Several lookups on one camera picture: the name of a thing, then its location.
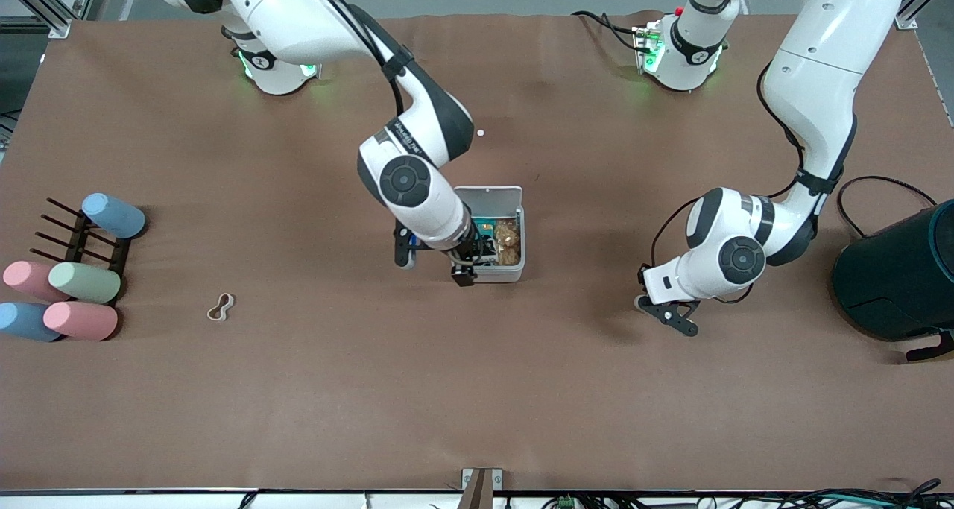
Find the blue foam cylinder bottom left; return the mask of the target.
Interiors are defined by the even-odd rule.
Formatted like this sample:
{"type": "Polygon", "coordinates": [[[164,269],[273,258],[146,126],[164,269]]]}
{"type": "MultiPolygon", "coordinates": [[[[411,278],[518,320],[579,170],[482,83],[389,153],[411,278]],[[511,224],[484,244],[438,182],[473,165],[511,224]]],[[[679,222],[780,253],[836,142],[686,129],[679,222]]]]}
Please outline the blue foam cylinder bottom left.
{"type": "Polygon", "coordinates": [[[47,308],[48,304],[41,303],[0,303],[0,332],[45,343],[64,339],[65,335],[45,325],[47,308]]]}

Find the brown table cover sheet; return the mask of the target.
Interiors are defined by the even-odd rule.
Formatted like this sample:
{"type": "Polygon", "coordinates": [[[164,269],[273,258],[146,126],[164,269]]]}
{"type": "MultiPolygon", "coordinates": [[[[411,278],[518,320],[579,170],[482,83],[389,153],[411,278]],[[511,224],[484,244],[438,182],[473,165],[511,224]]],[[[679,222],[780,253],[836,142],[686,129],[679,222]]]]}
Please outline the brown table cover sheet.
{"type": "Polygon", "coordinates": [[[150,226],[116,338],[0,336],[0,489],[442,488],[487,466],[522,490],[954,490],[954,360],[897,365],[839,315],[834,207],[695,337],[634,308],[672,210],[793,176],[754,94],[791,23],[740,17],[681,95],[572,17],[386,22],[484,130],[444,176],[524,190],[520,282],[470,288],[440,254],[394,265],[356,173],[394,113],[372,62],[268,97],[211,22],[79,24],[0,166],[0,269],[54,252],[48,197],[104,191],[150,226]]]}

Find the pink plastic cup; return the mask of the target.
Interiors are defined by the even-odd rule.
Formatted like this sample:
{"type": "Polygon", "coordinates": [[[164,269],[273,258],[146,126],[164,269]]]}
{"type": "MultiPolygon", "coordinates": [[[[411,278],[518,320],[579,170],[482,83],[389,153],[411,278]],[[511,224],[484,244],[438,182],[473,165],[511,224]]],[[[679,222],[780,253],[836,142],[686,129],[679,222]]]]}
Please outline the pink plastic cup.
{"type": "Polygon", "coordinates": [[[71,296],[55,288],[49,281],[53,265],[45,262],[11,262],[3,272],[3,281],[7,286],[47,303],[68,301],[71,296]]]}

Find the blue plastic cup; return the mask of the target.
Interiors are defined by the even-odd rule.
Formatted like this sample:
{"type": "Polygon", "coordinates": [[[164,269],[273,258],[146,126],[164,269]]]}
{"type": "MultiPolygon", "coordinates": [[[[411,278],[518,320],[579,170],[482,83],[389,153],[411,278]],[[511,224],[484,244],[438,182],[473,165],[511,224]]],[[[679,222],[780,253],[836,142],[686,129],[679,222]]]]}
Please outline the blue plastic cup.
{"type": "Polygon", "coordinates": [[[119,197],[102,192],[89,194],[82,201],[81,209],[96,226],[116,238],[135,238],[146,230],[146,214],[119,197]]]}

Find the metal bracket with brown strip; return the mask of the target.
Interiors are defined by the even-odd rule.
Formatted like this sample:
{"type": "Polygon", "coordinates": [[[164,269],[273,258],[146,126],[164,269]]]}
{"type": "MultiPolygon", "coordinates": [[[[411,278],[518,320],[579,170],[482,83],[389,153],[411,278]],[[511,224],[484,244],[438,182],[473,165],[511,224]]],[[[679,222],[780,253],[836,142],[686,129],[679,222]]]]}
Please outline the metal bracket with brown strip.
{"type": "Polygon", "coordinates": [[[462,496],[457,509],[493,509],[495,493],[503,489],[501,468],[462,469],[462,496]]]}

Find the green foam cylinder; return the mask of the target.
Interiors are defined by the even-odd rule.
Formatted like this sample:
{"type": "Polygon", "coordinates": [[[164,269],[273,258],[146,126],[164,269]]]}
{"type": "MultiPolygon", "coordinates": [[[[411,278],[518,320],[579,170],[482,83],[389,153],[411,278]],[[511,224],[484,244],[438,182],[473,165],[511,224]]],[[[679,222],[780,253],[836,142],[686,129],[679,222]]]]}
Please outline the green foam cylinder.
{"type": "Polygon", "coordinates": [[[119,295],[122,280],[108,268],[84,262],[58,262],[48,272],[48,284],[79,301],[105,305],[119,295]]]}

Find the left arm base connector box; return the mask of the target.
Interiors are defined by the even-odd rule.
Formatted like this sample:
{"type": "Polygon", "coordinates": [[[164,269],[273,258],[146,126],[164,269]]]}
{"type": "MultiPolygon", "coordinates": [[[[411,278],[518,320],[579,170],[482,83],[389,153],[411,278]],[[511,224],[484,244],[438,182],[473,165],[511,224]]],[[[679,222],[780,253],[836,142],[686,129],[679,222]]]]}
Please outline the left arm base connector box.
{"type": "Polygon", "coordinates": [[[642,26],[633,26],[631,33],[633,33],[635,64],[638,74],[655,75],[666,50],[662,21],[657,20],[642,26]]]}

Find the brown crumpled wrapper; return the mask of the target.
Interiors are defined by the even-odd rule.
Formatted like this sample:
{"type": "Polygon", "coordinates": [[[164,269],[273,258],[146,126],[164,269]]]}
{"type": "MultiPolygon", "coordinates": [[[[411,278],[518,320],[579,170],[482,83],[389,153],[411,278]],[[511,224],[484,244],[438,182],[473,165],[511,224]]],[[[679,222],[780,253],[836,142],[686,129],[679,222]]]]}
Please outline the brown crumpled wrapper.
{"type": "Polygon", "coordinates": [[[522,236],[516,219],[498,220],[494,227],[497,262],[501,267],[515,267],[522,260],[522,236]]]}

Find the pink foam cylinder front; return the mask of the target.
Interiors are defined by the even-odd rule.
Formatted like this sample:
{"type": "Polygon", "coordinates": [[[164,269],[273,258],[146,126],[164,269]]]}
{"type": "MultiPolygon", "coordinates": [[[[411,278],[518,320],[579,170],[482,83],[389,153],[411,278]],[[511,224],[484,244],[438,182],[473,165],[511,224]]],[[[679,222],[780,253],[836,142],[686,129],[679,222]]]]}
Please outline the pink foam cylinder front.
{"type": "Polygon", "coordinates": [[[43,323],[61,335],[81,341],[103,341],[119,327],[119,313],[112,306],[78,301],[51,304],[43,323]]]}

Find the white square lidded bin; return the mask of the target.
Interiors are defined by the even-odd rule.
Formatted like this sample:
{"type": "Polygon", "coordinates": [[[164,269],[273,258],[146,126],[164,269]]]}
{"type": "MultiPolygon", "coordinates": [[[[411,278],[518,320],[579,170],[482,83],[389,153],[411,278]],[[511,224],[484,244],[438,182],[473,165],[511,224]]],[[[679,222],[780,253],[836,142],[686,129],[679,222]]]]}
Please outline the white square lidded bin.
{"type": "Polygon", "coordinates": [[[525,224],[520,186],[458,186],[456,195],[467,205],[471,217],[516,218],[522,236],[522,260],[515,267],[475,267],[476,284],[517,282],[525,267],[525,224]]]}

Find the black peg cup rack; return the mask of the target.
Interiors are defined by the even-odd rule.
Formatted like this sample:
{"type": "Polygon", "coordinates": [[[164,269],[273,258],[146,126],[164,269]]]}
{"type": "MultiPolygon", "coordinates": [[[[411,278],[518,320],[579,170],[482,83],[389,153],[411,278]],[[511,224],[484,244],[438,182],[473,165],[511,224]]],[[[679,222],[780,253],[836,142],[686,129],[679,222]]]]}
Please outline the black peg cup rack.
{"type": "Polygon", "coordinates": [[[93,267],[108,268],[110,271],[115,271],[121,277],[122,287],[119,295],[105,306],[116,306],[127,288],[124,271],[133,240],[131,238],[116,238],[106,230],[96,226],[81,210],[65,206],[58,200],[48,197],[45,202],[69,215],[68,219],[61,220],[47,214],[41,214],[42,220],[47,221],[52,226],[61,228],[64,234],[52,236],[45,232],[36,231],[34,235],[58,245],[58,247],[63,248],[64,253],[61,256],[54,256],[54,254],[37,248],[31,248],[30,252],[52,261],[54,266],[58,262],[84,262],[84,264],[93,267]]]}

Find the dark teal round trash can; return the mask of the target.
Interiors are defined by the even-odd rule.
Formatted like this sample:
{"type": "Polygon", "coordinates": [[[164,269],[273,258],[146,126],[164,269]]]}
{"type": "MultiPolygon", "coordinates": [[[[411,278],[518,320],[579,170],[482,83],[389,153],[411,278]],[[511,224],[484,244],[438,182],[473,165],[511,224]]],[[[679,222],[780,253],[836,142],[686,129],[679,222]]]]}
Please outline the dark teal round trash can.
{"type": "Polygon", "coordinates": [[[841,313],[884,342],[937,336],[907,362],[954,354],[954,199],[924,208],[838,255],[830,275],[841,313]]]}

